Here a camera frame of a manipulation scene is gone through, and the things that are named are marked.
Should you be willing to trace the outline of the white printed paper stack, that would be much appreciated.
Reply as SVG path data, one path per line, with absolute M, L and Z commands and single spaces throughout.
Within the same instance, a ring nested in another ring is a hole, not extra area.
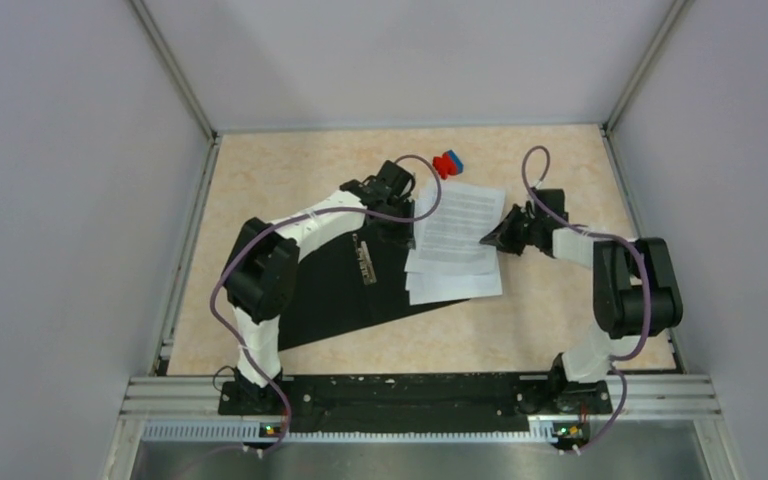
M 442 191 L 430 181 L 417 199 L 416 246 L 405 264 L 408 301 L 428 305 L 503 294 L 497 250 L 480 240 L 501 220 L 505 191 L 445 181 Z

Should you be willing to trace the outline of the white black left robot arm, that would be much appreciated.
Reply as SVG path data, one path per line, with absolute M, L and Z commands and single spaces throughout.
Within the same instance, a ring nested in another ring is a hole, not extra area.
M 235 380 L 257 413 L 279 404 L 279 321 L 294 295 L 300 263 L 339 237 L 368 228 L 398 248 L 415 245 L 420 220 L 411 197 L 416 180 L 398 160 L 385 161 L 364 180 L 349 180 L 313 206 L 289 217 L 252 217 L 241 227 L 211 294 L 211 312 L 224 293 L 235 320 L 223 324 L 240 350 Z

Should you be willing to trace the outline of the teal and black file folder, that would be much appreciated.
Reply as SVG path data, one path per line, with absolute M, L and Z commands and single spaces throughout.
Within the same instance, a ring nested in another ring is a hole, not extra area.
M 363 284 L 352 234 L 368 244 L 377 283 Z M 305 257 L 292 299 L 279 319 L 281 351 L 456 304 L 411 306 L 405 290 L 408 250 L 372 226 L 343 234 Z

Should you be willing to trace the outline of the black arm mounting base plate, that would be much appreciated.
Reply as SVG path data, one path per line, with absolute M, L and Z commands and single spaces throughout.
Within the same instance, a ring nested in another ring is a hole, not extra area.
M 223 383 L 222 416 L 288 415 L 292 433 L 459 434 L 523 432 L 532 415 L 582 416 L 613 410 L 606 382 L 555 399 L 548 373 L 296 375 L 279 392 Z

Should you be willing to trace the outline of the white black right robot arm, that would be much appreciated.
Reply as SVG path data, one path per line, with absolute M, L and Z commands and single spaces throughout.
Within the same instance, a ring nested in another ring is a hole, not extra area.
M 531 246 L 591 271 L 594 322 L 581 343 L 556 356 L 545 388 L 554 409 L 572 412 L 615 362 L 636 357 L 649 338 L 677 326 L 683 302 L 664 239 L 626 239 L 572 224 L 561 189 L 530 196 L 480 242 L 515 255 Z

